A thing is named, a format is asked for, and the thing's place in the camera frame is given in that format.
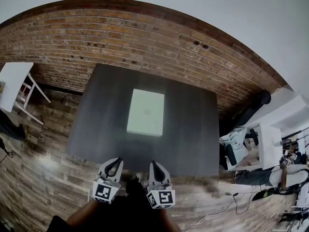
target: chair leg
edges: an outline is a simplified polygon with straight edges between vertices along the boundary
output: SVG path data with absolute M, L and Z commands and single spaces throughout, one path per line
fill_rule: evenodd
M 27 105 L 28 105 L 28 101 L 29 101 L 29 99 L 30 99 L 30 96 L 31 96 L 31 94 L 32 94 L 32 92 L 33 92 L 33 90 L 34 90 L 34 88 L 35 88 L 35 85 L 33 84 L 32 87 L 31 87 L 31 89 L 30 89 L 30 91 L 29 91 L 29 94 L 27 95 L 27 98 L 26 98 L 26 100 L 25 100 L 25 104 L 24 104 L 24 108 L 25 108 L 25 109 L 26 109 L 26 107 L 27 107 Z
M 33 116 L 31 113 L 29 113 L 27 110 L 24 109 L 23 106 L 19 105 L 17 102 L 15 102 L 15 106 L 18 107 L 20 110 L 22 110 L 24 113 L 26 113 L 27 115 L 29 115 L 31 118 L 33 118 L 35 121 L 39 122 L 41 125 L 44 125 L 44 123 L 42 121 L 40 121 L 39 119 L 37 119 L 35 116 Z
M 34 79 L 32 78 L 31 74 L 28 73 L 28 77 L 30 78 L 30 80 L 34 83 L 35 87 L 37 87 L 37 89 L 39 90 L 39 92 L 45 97 L 45 99 L 49 102 L 52 103 L 47 96 L 44 94 L 44 92 L 41 90 L 41 88 L 39 87 L 39 85 L 34 81 Z

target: white wall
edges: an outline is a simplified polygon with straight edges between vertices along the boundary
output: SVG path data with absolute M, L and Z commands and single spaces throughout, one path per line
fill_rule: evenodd
M 271 95 L 270 104 L 262 106 L 245 127 L 258 124 L 281 129 L 282 137 L 303 130 L 309 127 L 309 100 L 283 87 Z
M 0 22 L 58 0 L 0 0 Z M 139 0 L 169 7 L 232 35 L 309 96 L 309 0 Z

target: hand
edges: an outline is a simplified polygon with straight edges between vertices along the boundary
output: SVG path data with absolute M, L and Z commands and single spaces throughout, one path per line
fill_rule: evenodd
M 280 168 L 281 169 L 286 169 L 286 165 L 282 163 L 282 164 L 280 164 Z

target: white box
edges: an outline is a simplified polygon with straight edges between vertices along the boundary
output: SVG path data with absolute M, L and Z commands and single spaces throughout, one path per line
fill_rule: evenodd
M 117 188 L 95 180 L 93 182 L 92 197 L 102 203 L 111 204 L 117 196 L 120 187 L 121 185 Z
M 149 136 L 162 136 L 164 95 L 134 89 L 126 131 Z
M 153 209 L 166 209 L 175 205 L 175 190 L 151 190 L 147 199 Z

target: table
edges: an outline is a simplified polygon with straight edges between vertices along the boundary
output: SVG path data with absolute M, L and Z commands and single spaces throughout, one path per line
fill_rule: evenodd
M 134 89 L 164 94 L 162 136 L 126 131 Z M 97 64 L 84 91 L 67 153 L 103 163 L 122 157 L 124 168 L 149 171 L 155 160 L 172 175 L 217 175 L 216 94 L 181 82 Z
M 259 124 L 253 128 L 258 134 L 259 163 L 250 166 L 231 166 L 229 170 L 268 169 L 279 165 L 283 155 L 281 144 L 281 130 L 270 125 Z
M 4 83 L 4 89 L 3 92 L 0 94 L 0 108 L 10 113 L 13 109 L 13 106 L 15 105 L 20 110 L 29 115 L 31 118 L 33 118 L 34 120 L 43 125 L 42 121 L 37 119 L 35 116 L 33 116 L 26 110 L 28 101 L 35 87 L 47 99 L 47 101 L 51 103 L 51 101 L 43 93 L 43 91 L 40 89 L 38 84 L 34 81 L 31 74 L 29 73 L 32 66 L 33 66 L 32 62 L 10 62 L 6 63 L 3 66 L 0 72 L 0 82 Z M 24 83 L 24 80 L 27 76 L 32 81 L 33 83 L 32 86 Z M 22 85 L 24 85 L 25 88 L 29 88 L 29 93 L 26 98 L 18 97 Z M 24 105 L 18 103 L 16 101 L 16 98 L 19 98 L 21 102 L 24 102 Z

